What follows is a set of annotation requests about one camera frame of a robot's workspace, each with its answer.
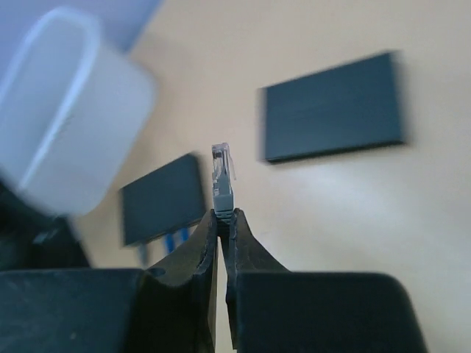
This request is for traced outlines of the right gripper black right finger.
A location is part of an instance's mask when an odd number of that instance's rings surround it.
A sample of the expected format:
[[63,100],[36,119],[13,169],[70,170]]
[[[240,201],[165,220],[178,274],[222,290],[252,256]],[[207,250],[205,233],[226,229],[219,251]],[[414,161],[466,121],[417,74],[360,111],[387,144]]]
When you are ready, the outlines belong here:
[[240,209],[220,239],[236,351],[427,351],[409,295],[393,276],[290,271],[255,238]]

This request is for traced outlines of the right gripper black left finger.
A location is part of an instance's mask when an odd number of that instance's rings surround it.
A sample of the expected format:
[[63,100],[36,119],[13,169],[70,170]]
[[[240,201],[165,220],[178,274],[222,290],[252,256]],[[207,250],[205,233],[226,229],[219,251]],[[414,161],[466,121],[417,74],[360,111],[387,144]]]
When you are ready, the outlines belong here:
[[129,352],[214,352],[217,221],[206,212],[189,239],[143,272]]

